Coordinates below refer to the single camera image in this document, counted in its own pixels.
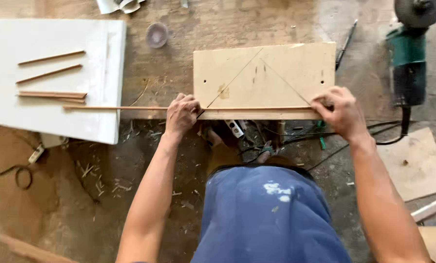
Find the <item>man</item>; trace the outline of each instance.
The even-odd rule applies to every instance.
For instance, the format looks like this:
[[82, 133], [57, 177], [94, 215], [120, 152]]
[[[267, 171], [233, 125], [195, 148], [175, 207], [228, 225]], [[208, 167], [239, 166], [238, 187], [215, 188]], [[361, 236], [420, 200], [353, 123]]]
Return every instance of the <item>man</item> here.
[[[333, 103], [334, 110], [327, 110], [321, 100]], [[311, 105], [350, 144], [358, 209], [376, 260], [431, 262], [353, 95], [345, 87], [333, 87]], [[199, 102], [184, 94], [169, 106], [166, 131], [127, 215], [117, 262], [156, 262], [177, 148], [199, 109]], [[214, 132], [209, 138], [214, 151], [226, 150]], [[200, 243], [192, 262], [349, 262], [330, 223], [322, 192], [304, 170], [277, 161], [221, 167], [207, 182]]]

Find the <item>saw blade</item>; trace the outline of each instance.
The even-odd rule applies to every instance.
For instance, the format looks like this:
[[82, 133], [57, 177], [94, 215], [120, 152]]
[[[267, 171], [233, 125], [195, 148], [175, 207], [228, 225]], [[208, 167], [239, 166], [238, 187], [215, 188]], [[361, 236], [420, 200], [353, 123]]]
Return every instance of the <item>saw blade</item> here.
[[398, 21], [411, 28], [427, 28], [436, 22], [436, 0], [395, 0]]

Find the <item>angle grinder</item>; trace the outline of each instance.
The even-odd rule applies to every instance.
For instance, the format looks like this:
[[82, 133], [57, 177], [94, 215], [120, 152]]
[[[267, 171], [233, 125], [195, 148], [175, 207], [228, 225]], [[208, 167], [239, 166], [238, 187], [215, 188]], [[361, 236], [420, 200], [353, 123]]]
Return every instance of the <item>angle grinder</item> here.
[[411, 106], [425, 102], [425, 33], [436, 23], [436, 0], [395, 0], [395, 13], [402, 26], [387, 34], [386, 43], [391, 56], [393, 105], [402, 107], [402, 131], [399, 138], [379, 145], [392, 144], [406, 136]]

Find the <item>blue shirt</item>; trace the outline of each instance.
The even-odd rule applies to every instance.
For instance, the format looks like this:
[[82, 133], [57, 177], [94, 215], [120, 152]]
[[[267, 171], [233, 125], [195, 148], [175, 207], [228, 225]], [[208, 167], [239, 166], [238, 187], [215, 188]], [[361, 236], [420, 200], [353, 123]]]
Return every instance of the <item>blue shirt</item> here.
[[233, 167], [206, 186], [194, 263], [351, 262], [320, 188], [291, 169]]

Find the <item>hand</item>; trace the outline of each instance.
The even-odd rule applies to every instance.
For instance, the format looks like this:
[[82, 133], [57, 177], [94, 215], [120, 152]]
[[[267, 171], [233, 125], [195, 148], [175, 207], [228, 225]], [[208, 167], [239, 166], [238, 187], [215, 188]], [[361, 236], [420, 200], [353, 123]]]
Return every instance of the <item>hand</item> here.
[[[333, 104], [334, 110], [329, 111], [320, 103], [320, 100]], [[315, 97], [311, 106], [348, 143], [358, 139], [363, 140], [366, 138], [365, 135], [370, 138], [364, 114], [359, 108], [356, 98], [346, 87], [331, 87], [327, 92]]]
[[182, 139], [184, 134], [197, 122], [200, 103], [192, 95], [179, 93], [167, 109], [165, 134]]

